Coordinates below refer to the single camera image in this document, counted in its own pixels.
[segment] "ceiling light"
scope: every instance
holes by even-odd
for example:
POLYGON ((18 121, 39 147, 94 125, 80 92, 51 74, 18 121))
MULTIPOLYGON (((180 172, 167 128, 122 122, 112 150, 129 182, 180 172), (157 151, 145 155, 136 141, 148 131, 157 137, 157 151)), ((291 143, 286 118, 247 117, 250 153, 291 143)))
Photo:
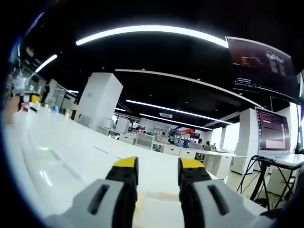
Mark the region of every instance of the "ceiling light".
POLYGON ((76 90, 68 90, 69 93, 73 93, 73 94, 78 94, 79 91, 76 91, 76 90))
POLYGON ((41 64, 36 70, 35 72, 38 73, 42 68, 44 68, 47 64, 49 64, 50 62, 52 62, 54 59, 57 58, 57 55, 53 55, 50 58, 48 58, 43 64, 41 64))
POLYGON ((147 116, 147 117, 155 118, 155 119, 159 119, 159 120, 165 120, 165 121, 169 121, 169 122, 172 122, 172 123, 188 125, 188 126, 191 126, 191 127, 198 127, 198 128, 202 128, 202 129, 212 131, 211 128, 207 128, 207 127, 200 127, 200 126, 196 126, 196 125, 192 125, 192 124, 188 124, 188 123, 182 123, 182 122, 178 122, 178 121, 174 121, 174 120, 167 120, 167 119, 164 119, 164 118, 159 118, 159 117, 156 117, 156 116, 146 115, 146 114, 142 114, 142 113, 140 113, 139 115, 143 115, 143 116, 147 116))
POLYGON ((122 109, 122 108, 115 108, 115 110, 119 110, 119 111, 123 111, 123 112, 125 112, 125 110, 124 110, 124 109, 122 109))
POLYGON ((169 32, 169 33, 177 33, 181 35, 187 35, 191 37, 196 37, 199 39, 204 39, 207 41, 210 41, 212 43, 221 45, 225 48, 228 48, 228 42, 225 40, 222 40, 220 38, 214 37, 212 35, 187 29, 187 28, 179 28, 179 27, 173 27, 173 26, 164 26, 164 25, 139 25, 139 26, 129 26, 129 27, 122 27, 122 28, 114 28, 112 30, 99 32, 94 35, 88 36, 86 38, 80 39, 76 42, 76 44, 82 45, 87 42, 90 42, 95 39, 108 37, 112 35, 122 34, 122 33, 129 33, 129 32, 169 32))
POLYGON ((153 105, 153 104, 147 104, 147 103, 132 101, 132 100, 126 100, 126 102, 130 102, 130 103, 134 103, 134 104, 138 104, 138 105, 150 106, 150 107, 154 107, 154 108, 165 109, 165 110, 169 110, 169 111, 173 111, 173 112, 177 112, 177 113, 183 113, 183 114, 187 114, 187 115, 193 115, 193 116, 197 116, 197 117, 200 117, 200 118, 203 118, 203 119, 214 120, 214 121, 222 122, 222 123, 225 123, 225 124, 232 124, 232 123, 227 122, 227 121, 218 120, 218 119, 215 119, 215 118, 211 118, 211 117, 207 117, 207 116, 203 116, 203 115, 198 115, 198 114, 194 114, 194 113, 188 113, 188 112, 184 112, 184 111, 176 110, 176 109, 172 109, 172 108, 157 106, 157 105, 153 105))

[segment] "white table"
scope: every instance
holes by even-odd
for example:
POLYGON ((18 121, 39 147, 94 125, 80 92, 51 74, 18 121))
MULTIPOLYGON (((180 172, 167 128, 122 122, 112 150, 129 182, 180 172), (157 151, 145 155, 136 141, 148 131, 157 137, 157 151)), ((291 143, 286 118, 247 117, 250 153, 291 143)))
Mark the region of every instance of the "white table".
MULTIPOLYGON (((120 142, 63 115, 44 109, 20 111, 6 126, 6 135, 18 185, 41 218, 67 210, 73 197, 96 179, 104 179, 119 158, 139 157, 139 193, 179 193, 178 156, 120 142)), ((158 203, 162 211, 162 203, 168 202, 158 203)), ((245 197, 244 205, 257 215, 265 211, 245 197)), ((182 218, 180 204, 176 206, 172 218, 182 218)))
POLYGON ((232 153, 226 152, 214 152, 214 151, 204 151, 195 150, 190 148, 182 148, 171 144, 165 144, 161 142, 155 142, 154 144, 160 145, 162 147, 161 152, 178 155, 184 158, 195 158, 196 153, 204 154, 204 165, 206 170, 211 172, 219 179, 225 179, 228 176, 231 160, 233 157, 246 158, 246 156, 238 156, 232 153))

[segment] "gray gripper part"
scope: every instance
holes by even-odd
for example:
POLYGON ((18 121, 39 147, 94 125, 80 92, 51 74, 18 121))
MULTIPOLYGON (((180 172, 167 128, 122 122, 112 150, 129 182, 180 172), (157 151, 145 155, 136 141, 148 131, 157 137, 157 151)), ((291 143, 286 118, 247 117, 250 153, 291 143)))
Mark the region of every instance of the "gray gripper part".
POLYGON ((265 216, 250 213, 244 206, 243 197, 229 188, 222 180, 205 180, 193 183, 198 194, 206 228, 248 228, 251 223, 272 222, 265 216))
POLYGON ((64 213, 64 217, 79 228, 111 228, 114 208, 124 183, 114 180, 96 180, 74 197, 72 207, 64 213), (107 191, 92 214, 90 206, 101 187, 107 191))

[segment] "floor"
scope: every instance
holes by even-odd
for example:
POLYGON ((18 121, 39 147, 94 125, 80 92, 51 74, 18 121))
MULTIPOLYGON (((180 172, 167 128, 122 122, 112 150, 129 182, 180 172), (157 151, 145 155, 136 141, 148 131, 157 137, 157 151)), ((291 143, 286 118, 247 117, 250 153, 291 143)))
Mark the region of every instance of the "floor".
MULTIPOLYGON (((250 198, 250 196, 251 196, 251 194, 252 194, 252 192, 253 192, 253 190, 256 186, 259 174, 260 174, 259 172, 253 171, 252 174, 249 174, 245 177, 245 180, 244 180, 244 183, 243 183, 243 188, 242 188, 243 189, 243 193, 242 193, 243 196, 246 196, 247 198, 250 198)), ((238 186, 239 186, 242 178, 243 178, 243 176, 230 171, 229 175, 228 175, 228 178, 226 180, 226 184, 231 189, 236 191, 238 189, 238 186)), ((265 177, 266 185, 268 184, 269 178, 270 178, 270 175, 267 175, 265 177)), ((275 206, 275 204, 277 203, 277 201, 279 200, 279 196, 277 196, 275 194, 272 194, 272 193, 268 193, 268 197, 269 197, 269 202, 270 202, 270 208, 272 209, 275 206)), ((259 195, 258 198, 266 198, 264 189, 260 192, 260 195, 259 195)))

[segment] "laptop screen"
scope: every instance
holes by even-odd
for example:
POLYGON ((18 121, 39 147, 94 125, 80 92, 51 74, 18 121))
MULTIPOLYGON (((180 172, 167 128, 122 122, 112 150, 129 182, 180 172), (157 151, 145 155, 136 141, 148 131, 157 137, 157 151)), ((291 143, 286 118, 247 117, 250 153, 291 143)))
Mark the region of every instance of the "laptop screen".
POLYGON ((256 108, 259 134, 259 154, 287 154, 290 137, 287 119, 268 110, 256 108))

